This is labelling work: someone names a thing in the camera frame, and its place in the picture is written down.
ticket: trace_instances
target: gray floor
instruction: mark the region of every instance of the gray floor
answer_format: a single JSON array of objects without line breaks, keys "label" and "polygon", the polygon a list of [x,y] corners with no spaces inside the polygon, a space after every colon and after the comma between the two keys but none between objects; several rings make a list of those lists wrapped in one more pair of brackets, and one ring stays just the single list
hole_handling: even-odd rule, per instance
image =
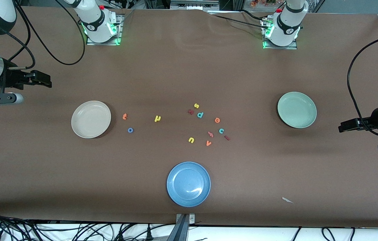
[{"label": "gray floor", "polygon": [[318,12],[378,13],[378,0],[325,0]]}]

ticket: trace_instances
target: brown table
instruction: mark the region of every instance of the brown table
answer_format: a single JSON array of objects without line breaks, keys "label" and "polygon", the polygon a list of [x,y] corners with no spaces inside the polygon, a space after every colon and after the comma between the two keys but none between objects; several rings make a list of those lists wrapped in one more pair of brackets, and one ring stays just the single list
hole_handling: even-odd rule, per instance
[{"label": "brown table", "polygon": [[[79,32],[62,9],[25,9],[59,59],[79,57]],[[53,61],[32,36],[35,69],[51,75],[53,88],[13,90],[25,102],[0,106],[0,214],[169,223],[191,212],[202,224],[378,226],[378,137],[338,132],[340,122],[357,117],[348,65],[378,38],[378,19],[308,14],[303,25],[298,50],[281,51],[262,49],[256,27],[202,11],[136,10],[121,46],[87,46],[74,66]],[[12,33],[25,40],[22,21]],[[4,58],[18,48],[0,36]],[[15,62],[25,66],[30,58],[23,52]],[[360,55],[351,84],[369,116],[378,107],[378,44]],[[279,119],[276,104],[289,91],[315,102],[311,127],[296,130]],[[76,136],[70,125],[89,100],[113,114],[97,139]],[[187,113],[194,103],[202,119]],[[207,131],[217,134],[210,139]],[[212,180],[207,200],[191,209],[166,191],[169,171],[184,161],[203,165]]]}]

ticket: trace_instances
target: white floor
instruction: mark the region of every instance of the white floor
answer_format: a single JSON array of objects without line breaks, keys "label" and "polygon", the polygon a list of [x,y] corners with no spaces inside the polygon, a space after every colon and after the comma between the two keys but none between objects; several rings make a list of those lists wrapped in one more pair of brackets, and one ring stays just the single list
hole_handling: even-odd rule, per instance
[{"label": "white floor", "polygon": [[[94,227],[97,229],[104,224],[99,224]],[[99,230],[106,239],[112,239],[119,231],[120,224],[113,224],[113,227],[105,227]],[[77,229],[79,224],[42,224],[38,226],[41,229]],[[168,236],[173,228],[173,225],[164,226],[158,229],[152,230],[152,236],[154,238]],[[146,231],[146,224],[138,224],[128,229],[124,233],[124,238],[127,241],[131,241],[131,238]],[[290,241],[292,240],[297,228],[256,228],[256,227],[191,227],[189,231],[188,241],[199,241],[206,238],[206,241]],[[351,236],[351,229],[331,229],[336,241],[349,241]],[[50,237],[54,241],[71,241],[76,235],[77,230],[63,231],[63,232],[44,232],[45,235]],[[93,233],[91,230],[86,232],[83,236],[77,240],[84,240],[87,236]],[[15,233],[17,238],[21,238],[21,235]],[[146,238],[146,235],[141,235],[137,239],[139,241]],[[102,237],[97,235],[90,237],[89,241],[102,241]],[[7,234],[2,235],[1,241],[11,241],[10,236]],[[299,232],[296,241],[325,241],[321,234],[320,228],[302,228]],[[353,241],[378,241],[378,229],[356,229]]]}]

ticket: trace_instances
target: plate rim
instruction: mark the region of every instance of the plate rim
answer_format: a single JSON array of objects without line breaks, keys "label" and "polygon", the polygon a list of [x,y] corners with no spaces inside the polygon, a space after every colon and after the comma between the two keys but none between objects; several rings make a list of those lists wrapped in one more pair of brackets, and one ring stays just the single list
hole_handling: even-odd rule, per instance
[{"label": "plate rim", "polygon": [[[293,94],[295,94],[295,93],[296,93],[296,94],[301,94],[301,95],[307,97],[307,98],[312,102],[312,104],[313,104],[313,106],[314,106],[314,110],[315,110],[315,116],[313,117],[313,120],[312,120],[312,122],[311,122],[309,125],[306,125],[306,126],[303,126],[303,127],[296,127],[296,126],[294,126],[294,125],[290,125],[288,122],[286,122],[286,121],[282,118],[281,113],[280,113],[280,110],[279,110],[280,102],[282,101],[282,99],[283,99],[286,95],[289,95],[289,94],[292,94],[292,93],[293,93]],[[308,127],[310,127],[310,126],[316,121],[316,119],[317,119],[317,106],[315,105],[314,101],[311,99],[311,97],[309,97],[308,95],[306,95],[306,94],[304,94],[304,93],[302,93],[302,92],[299,92],[299,91],[290,91],[290,92],[287,92],[287,93],[285,93],[284,95],[282,95],[282,96],[280,97],[280,99],[278,100],[278,103],[277,103],[277,112],[278,112],[278,115],[279,115],[280,119],[281,119],[286,125],[288,125],[288,126],[290,126],[290,127],[292,127],[292,128],[296,128],[296,129],[308,128]]]},{"label": "plate rim", "polygon": [[[173,179],[172,176],[171,176],[172,172],[175,171],[180,165],[185,165],[185,164],[189,164],[189,163],[195,164],[195,166],[201,167],[201,169],[206,173],[207,182],[209,183],[209,185],[208,185],[208,191],[206,192],[207,193],[206,196],[204,198],[202,198],[202,200],[199,201],[198,204],[191,205],[191,206],[179,204],[176,200],[174,200],[174,198],[170,195],[170,191],[172,190],[172,188],[169,187],[169,185],[172,185],[172,182],[170,181],[170,180]],[[196,207],[196,206],[200,205],[201,203],[203,203],[207,199],[207,197],[209,196],[210,190],[211,190],[211,178],[210,178],[210,174],[207,172],[207,170],[204,168],[204,166],[202,166],[201,164],[196,163],[196,162],[187,161],[187,162],[178,163],[176,166],[174,166],[171,169],[171,171],[169,172],[168,177],[167,177],[167,183],[166,183],[166,185],[167,185],[167,193],[168,193],[169,197],[171,198],[171,200],[173,200],[174,203],[176,203],[179,206],[185,207],[185,208],[193,208],[193,207]]]},{"label": "plate rim", "polygon": [[[101,131],[98,135],[96,135],[96,136],[92,136],[92,137],[91,137],[91,136],[90,136],[90,137],[87,137],[87,136],[81,136],[79,133],[77,133],[77,131],[75,130],[75,127],[73,126],[73,119],[76,117],[76,113],[80,112],[80,110],[82,109],[81,106],[83,106],[83,105],[88,105],[90,102],[91,102],[92,104],[97,103],[97,104],[99,104],[99,105],[105,107],[105,109],[107,110],[107,114],[108,114],[108,124],[107,124],[107,126],[105,127],[105,129],[102,130],[102,131]],[[110,123],[111,123],[111,112],[110,112],[110,108],[109,108],[104,102],[101,102],[101,101],[98,101],[98,100],[90,100],[90,101],[84,102],[84,103],[82,103],[81,105],[79,105],[79,106],[76,108],[76,110],[73,112],[72,119],[71,119],[71,121],[70,121],[70,125],[72,126],[72,130],[73,130],[73,132],[74,132],[77,136],[79,136],[79,137],[81,137],[81,138],[85,138],[85,139],[92,139],[92,138],[95,138],[95,137],[98,137],[98,136],[102,135],[102,134],[103,134],[103,133],[109,128]]]}]

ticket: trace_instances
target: white plate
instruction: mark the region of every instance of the white plate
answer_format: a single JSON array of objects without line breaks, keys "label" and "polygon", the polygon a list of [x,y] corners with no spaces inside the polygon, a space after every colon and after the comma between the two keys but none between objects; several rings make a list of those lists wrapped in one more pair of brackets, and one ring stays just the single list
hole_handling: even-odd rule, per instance
[{"label": "white plate", "polygon": [[72,129],[82,138],[94,138],[104,133],[111,121],[110,109],[103,102],[88,101],[80,105],[72,116]]},{"label": "white plate", "polygon": [[278,101],[278,114],[292,128],[307,128],[317,117],[317,108],[310,97],[301,92],[289,92]]}]

